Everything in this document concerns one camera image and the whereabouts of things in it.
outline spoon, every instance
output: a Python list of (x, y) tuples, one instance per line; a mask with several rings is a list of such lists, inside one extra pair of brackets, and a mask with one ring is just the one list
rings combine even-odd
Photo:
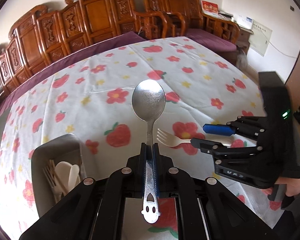
[(155, 223), (159, 216), (158, 199), (154, 185), (152, 130), (154, 121), (162, 114), (166, 97), (162, 87), (154, 80), (139, 83), (132, 94), (132, 107), (136, 115), (147, 123), (146, 182), (141, 213), (148, 223)]

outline blue gripper pad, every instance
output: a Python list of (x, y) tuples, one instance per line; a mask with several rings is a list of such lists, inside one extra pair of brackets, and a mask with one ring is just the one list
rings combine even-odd
[(217, 134), (217, 135), (223, 135), (223, 136), (231, 136), (235, 134), (235, 129), (231, 128), (230, 126), (227, 125), (222, 125), (222, 124), (205, 124), (202, 129), (206, 133), (210, 134)]

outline red apple print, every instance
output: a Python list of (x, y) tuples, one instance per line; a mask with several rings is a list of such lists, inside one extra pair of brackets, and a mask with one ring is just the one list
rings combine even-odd
[(167, 60), (169, 60), (170, 62), (178, 62), (180, 60), (180, 58), (178, 57), (175, 57), (175, 56), (170, 56), (170, 57), (167, 57)]
[(38, 106), (33, 106), (33, 107), (31, 108), (31, 113), (33, 113), (35, 110), (37, 110), (37, 108), (38, 108)]
[(68, 79), (69, 79), (68, 74), (63, 75), (61, 78), (57, 78), (53, 82), (52, 87), (53, 88), (59, 88), (59, 87), (63, 86), (67, 82)]
[(218, 65), (220, 68), (228, 68), (227, 64), (222, 63), (221, 61), (215, 62), (216, 65)]
[(247, 111), (242, 110), (242, 115), (243, 116), (253, 116), (253, 112), (247, 112)]
[(14, 172), (13, 172), (13, 170), (11, 170), (11, 171), (9, 172), (9, 181), (10, 181), (11, 184), (12, 184), (12, 182), (13, 182), (13, 179), (14, 179)]
[(90, 71), (96, 74), (100, 71), (104, 71), (105, 67), (106, 67), (106, 65), (98, 65), (95, 68), (91, 69)]
[(18, 112), (18, 116), (22, 115), (23, 111), (25, 110), (26, 108), (24, 106), (22, 106)]
[(57, 103), (61, 103), (65, 101), (65, 99), (68, 97), (68, 94), (66, 92), (63, 92), (61, 95), (57, 97)]
[(245, 204), (246, 200), (245, 200), (245, 198), (244, 198), (243, 195), (240, 195), (240, 194), (238, 193), (238, 194), (237, 194), (237, 198), (240, 199), (240, 201), (241, 201), (243, 204)]
[(80, 72), (83, 72), (83, 71), (85, 71), (85, 70), (87, 70), (87, 69), (89, 69), (89, 67), (88, 67), (88, 66), (85, 66), (85, 67), (83, 67), (82, 69), (80, 69)]
[(178, 221), (174, 199), (159, 198), (158, 204), (161, 215), (148, 231), (153, 233), (170, 231), (170, 233), (178, 239)]
[(109, 97), (107, 99), (108, 104), (113, 104), (114, 102), (117, 103), (123, 103), (126, 101), (126, 96), (129, 94), (128, 91), (122, 90), (122, 88), (117, 88), (115, 90), (109, 91), (107, 93), (107, 96)]
[(161, 52), (162, 47), (157, 46), (157, 45), (151, 45), (149, 47), (144, 47), (143, 51), (145, 51), (145, 52)]
[(29, 156), (28, 156), (29, 160), (31, 160), (33, 153), (34, 153), (34, 150), (32, 150), (31, 152), (29, 152)]
[(230, 146), (230, 148), (242, 148), (242, 147), (247, 147), (247, 142), (242, 141), (240, 139), (234, 140)]
[(129, 67), (135, 67), (136, 65), (138, 65), (137, 62), (129, 62), (129, 63), (127, 64), (127, 66), (129, 66)]
[(62, 111), (60, 111), (59, 113), (57, 113), (56, 117), (55, 117), (56, 122), (60, 122), (61, 120), (63, 120), (64, 117), (66, 116), (65, 113), (66, 112), (62, 112)]
[(193, 69), (190, 68), (190, 67), (183, 67), (183, 68), (182, 68), (182, 71), (183, 71), (183, 72), (186, 72), (186, 73), (192, 73), (192, 72), (193, 72)]
[(231, 93), (234, 93), (237, 91), (234, 86), (226, 84), (226, 87), (227, 87), (227, 90), (230, 91)]
[(211, 105), (221, 110), (224, 103), (222, 103), (219, 98), (211, 98)]
[(281, 202), (270, 201), (269, 206), (271, 210), (276, 211), (281, 207)]
[(111, 130), (105, 131), (107, 143), (112, 147), (121, 147), (130, 142), (130, 129), (126, 124), (116, 122)]
[(161, 70), (154, 70), (147, 74), (148, 78), (153, 80), (159, 80), (163, 79), (163, 76), (166, 74), (166, 72), (163, 72)]
[(166, 100), (167, 100), (167, 102), (172, 102), (172, 103), (176, 104), (180, 100), (180, 97), (178, 96), (178, 94), (176, 92), (172, 91), (172, 92), (166, 93)]
[(26, 188), (23, 190), (23, 197), (28, 202), (29, 208), (32, 207), (34, 203), (34, 195), (33, 195), (33, 188), (32, 183), (29, 180), (26, 180)]
[(18, 151), (19, 146), (20, 146), (19, 138), (16, 138), (13, 141), (12, 151), (14, 151), (16, 153)]
[(35, 121), (32, 125), (32, 132), (36, 133), (39, 131), (40, 126), (43, 124), (42, 118), (39, 118), (37, 121)]
[(85, 79), (82, 77), (82, 78), (78, 78), (75, 83), (76, 84), (81, 84), (83, 81), (85, 81)]
[(184, 45), (183, 47), (186, 49), (195, 49), (195, 47), (192, 45)]
[(246, 88), (246, 86), (244, 85), (244, 83), (240, 79), (234, 78), (232, 83), (234, 83), (239, 88), (242, 88), (242, 89)]
[(86, 146), (89, 148), (89, 150), (92, 154), (98, 153), (99, 143), (97, 141), (93, 142), (91, 140), (86, 140)]

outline carved wooden chair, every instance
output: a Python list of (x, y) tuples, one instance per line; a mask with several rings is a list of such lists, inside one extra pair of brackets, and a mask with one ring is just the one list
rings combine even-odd
[(200, 0), (144, 0), (144, 4), (147, 12), (171, 14), (181, 36), (185, 35), (218, 54), (236, 51), (238, 25), (204, 14)]

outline white plastic fork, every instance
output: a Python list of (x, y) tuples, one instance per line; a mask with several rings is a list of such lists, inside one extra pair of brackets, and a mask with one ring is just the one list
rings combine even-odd
[[(225, 136), (209, 136), (209, 138), (206, 138), (207, 140), (214, 141), (214, 142), (219, 142), (222, 143), (224, 146), (231, 146), (232, 140), (230, 138), (227, 138)], [(168, 146), (168, 147), (175, 147), (178, 146), (181, 143), (190, 143), (191, 139), (180, 139), (179, 137), (168, 133), (164, 130), (161, 130), (158, 128), (157, 130), (157, 141), (160, 143)]]

